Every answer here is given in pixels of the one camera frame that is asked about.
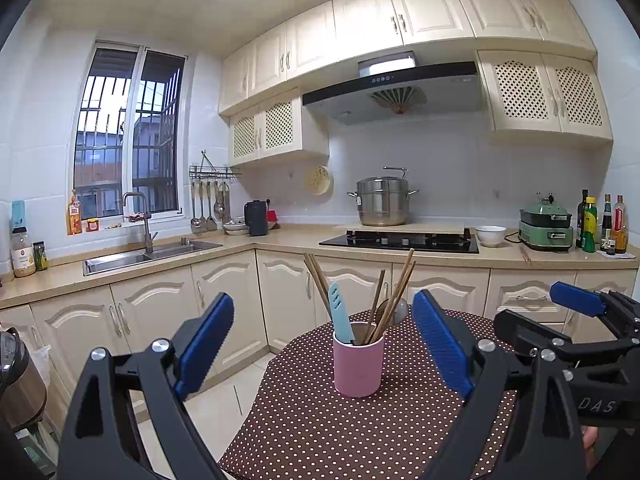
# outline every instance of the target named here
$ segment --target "gas stove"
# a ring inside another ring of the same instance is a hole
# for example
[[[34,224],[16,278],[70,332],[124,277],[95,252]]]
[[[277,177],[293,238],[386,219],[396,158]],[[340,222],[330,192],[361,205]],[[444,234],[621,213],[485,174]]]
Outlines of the gas stove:
[[[478,254],[478,242],[468,228],[462,234],[401,233],[348,230],[346,234],[320,242],[320,245],[361,249],[414,249],[431,253]]]

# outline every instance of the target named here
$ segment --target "pot lid handle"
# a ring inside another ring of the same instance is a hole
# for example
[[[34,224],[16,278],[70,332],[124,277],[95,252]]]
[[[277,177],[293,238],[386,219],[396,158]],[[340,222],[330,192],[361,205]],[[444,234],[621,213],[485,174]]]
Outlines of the pot lid handle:
[[[409,171],[407,168],[393,168],[392,166],[385,166],[384,168],[382,168],[383,170],[396,170],[396,171],[402,171],[402,178],[404,178],[406,176],[406,172]]]

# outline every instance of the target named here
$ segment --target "blue gripper pad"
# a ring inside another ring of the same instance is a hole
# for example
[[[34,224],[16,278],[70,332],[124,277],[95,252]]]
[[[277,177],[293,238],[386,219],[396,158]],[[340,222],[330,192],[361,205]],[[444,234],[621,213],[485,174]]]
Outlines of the blue gripper pad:
[[[197,392],[234,322],[234,302],[219,294],[203,314],[200,327],[178,360],[174,391],[180,400]]]
[[[555,282],[550,290],[551,301],[587,316],[601,316],[605,306],[599,295],[578,286]]]
[[[469,380],[469,358],[445,322],[446,314],[424,290],[414,296],[412,313],[445,384],[466,399],[474,389]]]

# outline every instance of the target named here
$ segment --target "round table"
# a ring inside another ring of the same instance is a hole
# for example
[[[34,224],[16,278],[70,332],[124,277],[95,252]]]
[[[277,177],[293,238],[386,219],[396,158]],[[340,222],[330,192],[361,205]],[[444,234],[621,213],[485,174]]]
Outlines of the round table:
[[[491,320],[447,313],[474,335],[495,340]],[[351,316],[366,319],[367,312]],[[334,387],[332,333],[330,323],[318,327],[270,361],[251,412],[220,460],[229,474],[239,480],[420,477],[462,401],[444,385],[413,319],[386,332],[382,385],[362,399]],[[513,400],[505,393],[473,478],[494,465]]]

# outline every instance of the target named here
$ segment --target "floor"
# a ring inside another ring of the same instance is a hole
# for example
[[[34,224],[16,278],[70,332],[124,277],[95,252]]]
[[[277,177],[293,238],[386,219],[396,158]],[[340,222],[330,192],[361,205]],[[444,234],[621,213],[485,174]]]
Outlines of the floor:
[[[185,402],[191,420],[216,460],[222,457],[242,426],[254,403],[267,365],[274,357],[274,354],[265,355],[244,370]],[[141,422],[138,429],[154,471],[174,478],[151,420]]]

